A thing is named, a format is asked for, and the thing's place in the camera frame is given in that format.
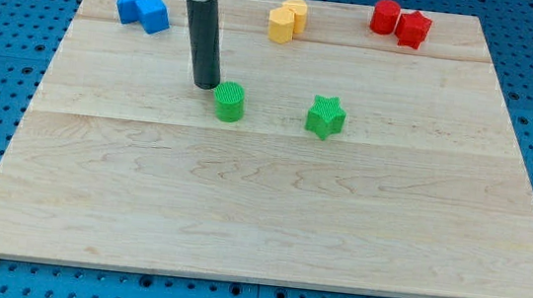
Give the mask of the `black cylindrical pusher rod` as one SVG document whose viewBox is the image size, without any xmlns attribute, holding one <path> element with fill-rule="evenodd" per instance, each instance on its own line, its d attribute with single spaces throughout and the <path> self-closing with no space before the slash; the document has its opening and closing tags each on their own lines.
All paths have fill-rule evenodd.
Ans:
<svg viewBox="0 0 533 298">
<path fill-rule="evenodd" d="M 203 90 L 220 83 L 218 10 L 217 0 L 187 0 L 192 78 Z"/>
</svg>

